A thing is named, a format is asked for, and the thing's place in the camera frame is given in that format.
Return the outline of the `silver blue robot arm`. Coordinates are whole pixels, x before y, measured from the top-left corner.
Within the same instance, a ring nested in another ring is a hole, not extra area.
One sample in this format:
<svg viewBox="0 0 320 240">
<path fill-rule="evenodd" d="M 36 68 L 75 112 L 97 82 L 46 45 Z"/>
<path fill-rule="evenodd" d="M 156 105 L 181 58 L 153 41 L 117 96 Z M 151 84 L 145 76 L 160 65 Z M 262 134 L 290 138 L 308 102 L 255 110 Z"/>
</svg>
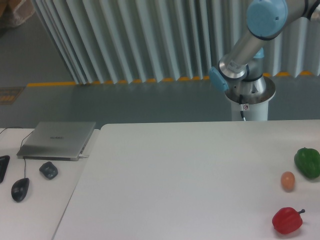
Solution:
<svg viewBox="0 0 320 240">
<path fill-rule="evenodd" d="M 249 62 L 264 45 L 299 18 L 311 20 L 320 6 L 318 0 L 254 0 L 246 10 L 247 30 L 217 67 L 208 71 L 211 83 L 225 92 L 250 72 Z"/>
</svg>

